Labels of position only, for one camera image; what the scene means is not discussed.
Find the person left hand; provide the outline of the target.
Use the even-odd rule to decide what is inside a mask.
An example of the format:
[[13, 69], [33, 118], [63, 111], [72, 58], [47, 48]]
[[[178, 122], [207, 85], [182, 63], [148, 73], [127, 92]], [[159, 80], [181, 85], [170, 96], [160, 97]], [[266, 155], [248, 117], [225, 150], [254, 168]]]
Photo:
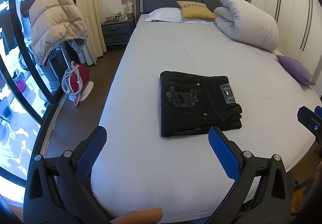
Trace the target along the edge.
[[111, 223], [116, 224], [149, 224], [158, 223], [163, 217], [163, 210], [161, 208], [151, 208], [135, 212], [123, 214]]

